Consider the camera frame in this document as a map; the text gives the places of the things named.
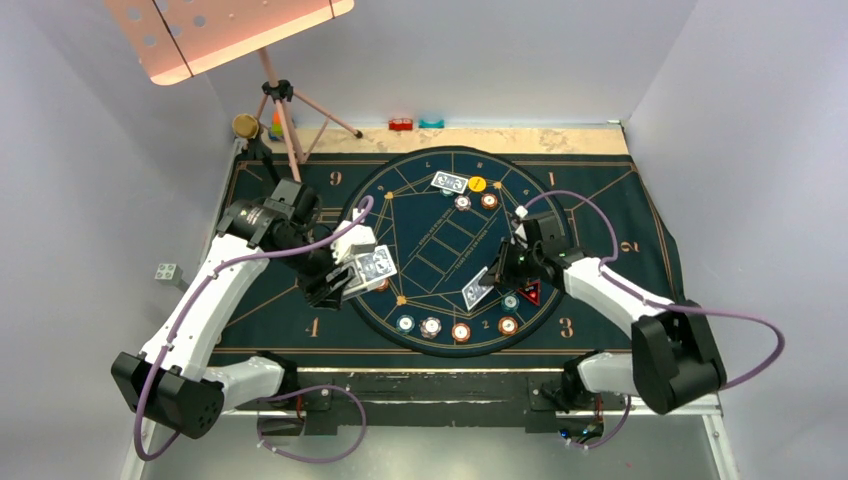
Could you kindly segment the red triangular dealer button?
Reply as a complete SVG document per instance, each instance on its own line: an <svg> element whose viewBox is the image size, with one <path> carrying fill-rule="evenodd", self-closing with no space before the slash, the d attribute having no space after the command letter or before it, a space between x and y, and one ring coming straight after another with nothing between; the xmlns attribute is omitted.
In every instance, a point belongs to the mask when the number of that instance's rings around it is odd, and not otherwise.
<svg viewBox="0 0 848 480"><path fill-rule="evenodd" d="M517 293L534 306L541 304L541 283L539 281L533 281L520 287Z"/></svg>

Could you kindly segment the blue playing card deck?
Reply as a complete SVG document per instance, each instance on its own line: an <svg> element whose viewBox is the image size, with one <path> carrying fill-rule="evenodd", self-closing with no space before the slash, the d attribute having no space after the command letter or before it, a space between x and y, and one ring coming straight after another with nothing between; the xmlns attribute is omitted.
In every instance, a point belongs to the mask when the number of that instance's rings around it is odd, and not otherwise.
<svg viewBox="0 0 848 480"><path fill-rule="evenodd" d="M384 280L398 273L387 245L379 245L370 253L355 256L346 262L344 267L351 277L343 289L344 301L375 290Z"/></svg>

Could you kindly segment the green blue poker chip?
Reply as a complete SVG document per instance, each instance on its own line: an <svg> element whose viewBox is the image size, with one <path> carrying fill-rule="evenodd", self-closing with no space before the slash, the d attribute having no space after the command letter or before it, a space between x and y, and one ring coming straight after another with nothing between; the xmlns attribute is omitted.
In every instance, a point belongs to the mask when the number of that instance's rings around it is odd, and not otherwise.
<svg viewBox="0 0 848 480"><path fill-rule="evenodd" d="M506 313L514 313L520 306L520 300L516 295L505 295L501 299L501 308Z"/></svg>

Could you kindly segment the blue backed playing card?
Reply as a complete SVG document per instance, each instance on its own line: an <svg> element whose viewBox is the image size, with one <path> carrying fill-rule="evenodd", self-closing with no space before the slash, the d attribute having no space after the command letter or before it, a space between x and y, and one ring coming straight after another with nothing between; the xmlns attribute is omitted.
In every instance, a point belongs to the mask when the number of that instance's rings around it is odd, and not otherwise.
<svg viewBox="0 0 848 480"><path fill-rule="evenodd" d="M487 267L482 267L461 289L461 295L468 312L471 312L494 288L486 284Z"/></svg>
<svg viewBox="0 0 848 480"><path fill-rule="evenodd" d="M468 187L469 179L447 171L437 171L430 185L439 190L455 194L463 194Z"/></svg>

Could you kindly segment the green blue chip stack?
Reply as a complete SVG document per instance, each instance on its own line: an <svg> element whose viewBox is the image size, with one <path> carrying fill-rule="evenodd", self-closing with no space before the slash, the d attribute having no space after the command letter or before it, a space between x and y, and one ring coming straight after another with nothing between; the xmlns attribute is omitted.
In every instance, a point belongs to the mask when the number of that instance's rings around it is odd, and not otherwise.
<svg viewBox="0 0 848 480"><path fill-rule="evenodd" d="M411 333L415 326L415 318L411 315L404 314L396 318L395 329L403 335Z"/></svg>

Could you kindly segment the pink blue poker chip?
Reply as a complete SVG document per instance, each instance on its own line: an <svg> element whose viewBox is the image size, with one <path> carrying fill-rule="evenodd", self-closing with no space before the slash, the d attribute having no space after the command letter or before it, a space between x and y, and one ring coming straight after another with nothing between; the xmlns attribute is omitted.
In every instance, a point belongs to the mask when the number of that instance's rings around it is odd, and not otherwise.
<svg viewBox="0 0 848 480"><path fill-rule="evenodd" d="M466 195L458 195L454 200L454 206L458 211L469 211L472 208L472 202Z"/></svg>

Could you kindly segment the orange chip stack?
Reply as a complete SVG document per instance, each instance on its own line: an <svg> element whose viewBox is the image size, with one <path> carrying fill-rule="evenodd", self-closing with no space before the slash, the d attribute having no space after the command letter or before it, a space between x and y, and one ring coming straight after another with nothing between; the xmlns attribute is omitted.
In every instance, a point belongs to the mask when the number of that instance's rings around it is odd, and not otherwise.
<svg viewBox="0 0 848 480"><path fill-rule="evenodd" d="M465 323L456 323L451 329L451 336L459 344L466 343L471 338L471 329Z"/></svg>

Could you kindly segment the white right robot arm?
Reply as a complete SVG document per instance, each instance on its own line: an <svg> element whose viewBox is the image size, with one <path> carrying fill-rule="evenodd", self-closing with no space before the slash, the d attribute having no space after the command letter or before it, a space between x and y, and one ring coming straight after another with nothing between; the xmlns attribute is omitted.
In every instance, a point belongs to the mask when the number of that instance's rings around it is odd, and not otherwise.
<svg viewBox="0 0 848 480"><path fill-rule="evenodd" d="M652 294L575 247L552 213L520 213L479 285L520 289L539 280L600 313L630 341L627 353L592 351L563 366L559 400L584 407L600 393L635 396L666 414L724 387L727 373L705 314Z"/></svg>

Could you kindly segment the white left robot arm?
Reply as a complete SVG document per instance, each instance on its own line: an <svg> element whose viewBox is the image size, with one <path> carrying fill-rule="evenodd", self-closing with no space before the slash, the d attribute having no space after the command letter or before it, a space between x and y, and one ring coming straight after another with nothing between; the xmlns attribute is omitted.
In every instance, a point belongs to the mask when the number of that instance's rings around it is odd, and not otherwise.
<svg viewBox="0 0 848 480"><path fill-rule="evenodd" d="M267 356L231 367L212 368L209 360L251 284L274 260L300 277L302 287L327 293L337 303L341 291L326 285L338 264L335 252L354 240L373 207L367 196L351 220L333 234L311 242L309 233L321 210L315 190L291 179L281 180L261 202L237 200L216 226L206 259L174 312L136 354L121 352L111 375L135 414L134 434L144 420L188 438L204 436L222 412L262 398L284 409L297 399L292 364Z"/></svg>

